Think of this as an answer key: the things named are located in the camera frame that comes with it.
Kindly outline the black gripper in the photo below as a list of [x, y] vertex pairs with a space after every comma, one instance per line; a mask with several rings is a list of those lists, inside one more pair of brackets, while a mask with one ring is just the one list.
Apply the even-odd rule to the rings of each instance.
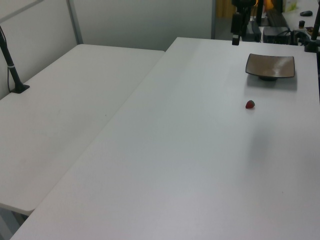
[[231, 4], [237, 8], [243, 8], [240, 13], [233, 14], [231, 22], [232, 45], [238, 46], [240, 37], [243, 40], [246, 36], [251, 18], [251, 7], [256, 4], [256, 0], [231, 0]]

